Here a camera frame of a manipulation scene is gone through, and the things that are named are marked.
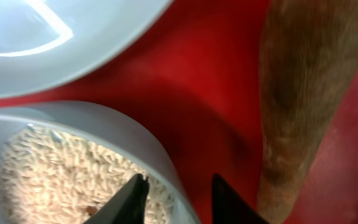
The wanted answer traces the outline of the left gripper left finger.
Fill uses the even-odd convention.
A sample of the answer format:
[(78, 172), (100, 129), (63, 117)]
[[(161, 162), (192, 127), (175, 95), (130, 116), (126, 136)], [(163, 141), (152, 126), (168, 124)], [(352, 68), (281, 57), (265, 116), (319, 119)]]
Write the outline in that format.
[(84, 224), (144, 224), (149, 178), (135, 174)]

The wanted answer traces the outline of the light blue rice bowl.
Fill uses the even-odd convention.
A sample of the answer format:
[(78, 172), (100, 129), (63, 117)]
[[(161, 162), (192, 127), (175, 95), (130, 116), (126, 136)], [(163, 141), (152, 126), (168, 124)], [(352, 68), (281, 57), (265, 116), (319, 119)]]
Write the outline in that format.
[[(200, 222), (164, 147), (151, 132), (127, 115), (84, 101), (52, 101), (0, 108), (0, 155), (2, 145), (30, 124), (75, 134), (138, 163), (173, 190), (172, 223)], [(1, 209), (0, 223), (5, 223)]]

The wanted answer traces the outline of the orange carrot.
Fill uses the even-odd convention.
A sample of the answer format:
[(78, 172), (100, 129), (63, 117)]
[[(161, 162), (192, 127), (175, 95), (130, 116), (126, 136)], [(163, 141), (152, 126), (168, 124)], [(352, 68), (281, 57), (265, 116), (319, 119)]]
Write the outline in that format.
[(358, 71), (358, 0), (273, 0), (259, 48), (257, 211), (283, 223)]

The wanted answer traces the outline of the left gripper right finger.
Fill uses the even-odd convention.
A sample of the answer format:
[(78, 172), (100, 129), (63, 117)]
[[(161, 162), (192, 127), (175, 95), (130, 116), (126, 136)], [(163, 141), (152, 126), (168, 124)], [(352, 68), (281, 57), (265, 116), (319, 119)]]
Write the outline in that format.
[(212, 179), (213, 224), (268, 224), (219, 174)]

